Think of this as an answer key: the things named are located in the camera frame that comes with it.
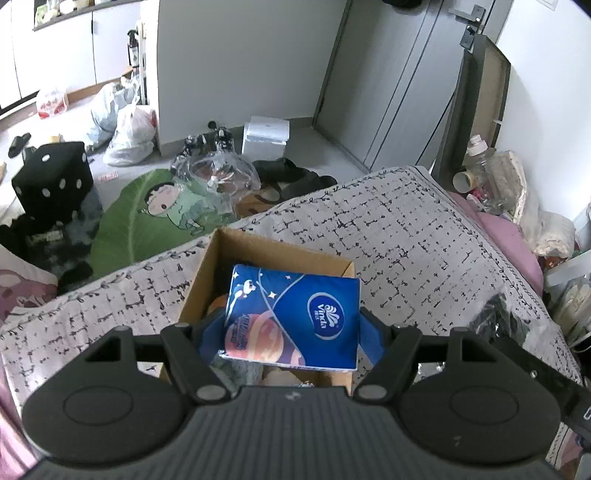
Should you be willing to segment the blue tissue pack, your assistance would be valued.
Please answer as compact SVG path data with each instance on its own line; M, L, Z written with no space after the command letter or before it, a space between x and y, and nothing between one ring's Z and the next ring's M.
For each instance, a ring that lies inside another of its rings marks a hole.
M359 279L233 267L221 355L268 366L353 371Z

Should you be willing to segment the blue denim plush pouch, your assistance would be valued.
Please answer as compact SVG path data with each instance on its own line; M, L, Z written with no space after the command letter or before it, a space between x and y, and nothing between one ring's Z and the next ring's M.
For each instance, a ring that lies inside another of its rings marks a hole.
M238 391L243 386L259 385L263 380L263 365L259 363L216 355L209 366L230 392Z

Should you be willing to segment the grey pink plush toy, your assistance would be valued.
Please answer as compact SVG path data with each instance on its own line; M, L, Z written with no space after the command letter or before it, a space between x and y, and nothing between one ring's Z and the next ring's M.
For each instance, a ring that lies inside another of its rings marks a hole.
M318 385L318 375L304 370L266 367L262 384L266 387L314 387Z

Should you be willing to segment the hamburger plush toy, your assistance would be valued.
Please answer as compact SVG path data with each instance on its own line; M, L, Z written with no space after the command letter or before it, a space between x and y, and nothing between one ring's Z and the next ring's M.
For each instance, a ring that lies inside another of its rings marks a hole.
M207 307L206 314L211 316L212 314L218 314L224 312L226 304L228 303L228 295L224 294L216 297L211 304Z

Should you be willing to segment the dark packaged soft item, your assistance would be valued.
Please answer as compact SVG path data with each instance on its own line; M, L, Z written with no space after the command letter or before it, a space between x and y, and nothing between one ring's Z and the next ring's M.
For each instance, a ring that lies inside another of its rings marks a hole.
M527 323L514 314L503 293L489 298L468 328L491 345L512 340L523 348L536 345L545 333L544 326Z

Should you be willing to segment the brown cardboard box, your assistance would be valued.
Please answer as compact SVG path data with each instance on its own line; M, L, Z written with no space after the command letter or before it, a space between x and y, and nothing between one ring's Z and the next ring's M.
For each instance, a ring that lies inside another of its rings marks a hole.
M204 334L205 364L243 386L353 388L361 283L342 257L229 228L211 236L179 314Z

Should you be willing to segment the white desk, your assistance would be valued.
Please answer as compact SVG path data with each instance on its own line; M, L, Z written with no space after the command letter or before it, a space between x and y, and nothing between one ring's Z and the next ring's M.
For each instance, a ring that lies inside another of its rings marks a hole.
M545 292L549 311L567 343L574 346L590 336L590 251L549 270Z

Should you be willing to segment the patterned white bed sheet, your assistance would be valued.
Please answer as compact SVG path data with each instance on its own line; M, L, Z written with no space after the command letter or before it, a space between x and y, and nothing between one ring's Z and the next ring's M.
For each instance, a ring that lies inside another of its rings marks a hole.
M545 363L465 327L506 293L550 326L540 297L487 234L415 167L291 200L191 242L200 264L179 322L116 327L27 400L42 460L31 479L554 479L562 425L583 435L589 393L572 357ZM356 388L245 387L198 354L231 266L360 281L373 369Z

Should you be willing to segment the crumpled white plastic bags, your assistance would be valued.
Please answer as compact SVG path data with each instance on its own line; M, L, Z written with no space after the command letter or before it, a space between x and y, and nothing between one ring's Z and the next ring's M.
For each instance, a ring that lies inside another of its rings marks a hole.
M575 247L573 222L542 209L517 155L512 151L495 152L489 171L505 210L530 250L539 257L570 258Z

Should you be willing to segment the green cartoon leaf mat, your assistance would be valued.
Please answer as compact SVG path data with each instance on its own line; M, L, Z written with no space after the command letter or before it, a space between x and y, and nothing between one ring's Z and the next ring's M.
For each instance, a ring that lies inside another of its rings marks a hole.
M155 169L125 186L106 209L87 263L98 279L233 221L216 198Z

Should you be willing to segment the pink pillow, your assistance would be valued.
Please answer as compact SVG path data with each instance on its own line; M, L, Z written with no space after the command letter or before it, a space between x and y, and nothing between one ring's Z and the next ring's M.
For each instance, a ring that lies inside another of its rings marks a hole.
M543 294L543 272L537 257L522 238L519 228L502 217L478 212L461 195L450 192L456 203L489 235L533 290Z

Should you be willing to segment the clear crumpled plastic bag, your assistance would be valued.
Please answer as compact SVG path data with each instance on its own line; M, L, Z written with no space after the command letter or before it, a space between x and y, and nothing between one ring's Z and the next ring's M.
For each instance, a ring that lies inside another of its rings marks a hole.
M203 197L219 214L235 215L238 203L262 186L253 164L229 148L204 155L183 152L170 167L177 181Z

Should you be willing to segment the black clothes on floor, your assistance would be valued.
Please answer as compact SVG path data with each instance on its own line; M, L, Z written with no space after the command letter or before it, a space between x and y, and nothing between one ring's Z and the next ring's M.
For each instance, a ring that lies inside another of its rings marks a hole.
M314 171L298 167L286 157L253 162L262 189L253 195L256 200L267 205L276 205L284 201L305 196L338 184L334 177L318 175Z

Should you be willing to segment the paper cup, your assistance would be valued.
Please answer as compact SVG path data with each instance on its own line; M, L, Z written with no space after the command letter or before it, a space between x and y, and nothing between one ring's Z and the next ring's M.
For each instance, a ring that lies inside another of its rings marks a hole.
M470 170L456 173L452 179L453 186L458 193L468 194L479 187L477 175Z

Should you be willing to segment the clear plastic bottle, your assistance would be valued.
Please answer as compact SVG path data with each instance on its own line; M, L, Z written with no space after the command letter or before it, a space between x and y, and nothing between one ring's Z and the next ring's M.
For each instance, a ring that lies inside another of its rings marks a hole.
M500 214L503 210L503 199L492 173L492 159L493 153L486 141L480 135L472 136L467 147L465 166L476 180L473 193L487 211Z

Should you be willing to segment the black dice cushion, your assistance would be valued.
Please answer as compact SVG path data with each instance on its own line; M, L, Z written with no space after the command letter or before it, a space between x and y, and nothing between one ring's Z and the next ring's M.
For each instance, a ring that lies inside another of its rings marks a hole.
M12 186L24 212L33 219L69 223L93 186L84 143L42 145L13 177Z

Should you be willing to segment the white box on floor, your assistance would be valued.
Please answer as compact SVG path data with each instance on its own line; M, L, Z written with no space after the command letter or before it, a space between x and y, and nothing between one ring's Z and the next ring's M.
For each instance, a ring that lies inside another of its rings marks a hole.
M249 161L283 158L290 140L290 122L280 118L252 116L242 135L242 156Z

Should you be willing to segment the red white plastic bag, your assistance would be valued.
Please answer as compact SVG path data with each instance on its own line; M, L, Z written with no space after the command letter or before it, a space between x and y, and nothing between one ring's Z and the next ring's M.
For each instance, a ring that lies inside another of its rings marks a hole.
M36 95L36 111L41 119L64 113L69 106L68 96L62 89L41 89Z

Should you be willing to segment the black spray bottle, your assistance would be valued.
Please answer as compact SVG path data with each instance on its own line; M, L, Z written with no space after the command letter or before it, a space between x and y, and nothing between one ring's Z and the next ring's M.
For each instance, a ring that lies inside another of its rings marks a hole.
M127 56L129 66L132 69L138 69L140 63L138 35L139 32L137 29L131 29L127 32Z

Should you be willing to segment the brown board against wall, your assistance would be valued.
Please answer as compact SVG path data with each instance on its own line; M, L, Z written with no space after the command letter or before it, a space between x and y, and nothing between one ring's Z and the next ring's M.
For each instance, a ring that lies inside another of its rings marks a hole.
M446 190L460 171L469 140L479 135L494 148L504 117L511 64L487 36L478 34L464 53L443 141L432 170Z

